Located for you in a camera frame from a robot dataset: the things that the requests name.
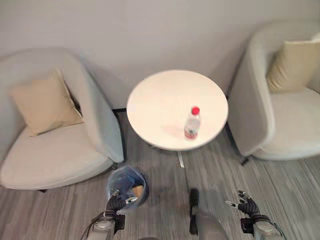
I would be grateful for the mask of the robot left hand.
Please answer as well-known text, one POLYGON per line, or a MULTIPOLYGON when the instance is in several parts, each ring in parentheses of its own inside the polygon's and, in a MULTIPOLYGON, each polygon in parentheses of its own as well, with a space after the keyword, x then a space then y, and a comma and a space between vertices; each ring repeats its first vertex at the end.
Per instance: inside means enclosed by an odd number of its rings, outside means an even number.
POLYGON ((119 190, 116 190, 107 202, 106 211, 118 212, 126 206, 136 202, 137 200, 138 198, 136 196, 122 199, 121 192, 119 190))

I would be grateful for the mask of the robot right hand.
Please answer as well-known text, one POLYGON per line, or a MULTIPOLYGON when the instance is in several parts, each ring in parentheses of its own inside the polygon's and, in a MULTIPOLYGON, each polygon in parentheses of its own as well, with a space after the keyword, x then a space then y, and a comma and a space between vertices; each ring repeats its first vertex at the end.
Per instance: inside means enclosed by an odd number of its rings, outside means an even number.
POLYGON ((245 215, 248 215, 250 218, 261 214, 258 205, 253 200, 253 198, 250 195, 248 195, 247 192, 238 190, 238 196, 240 197, 239 203, 226 200, 225 204, 229 207, 239 210, 245 215))

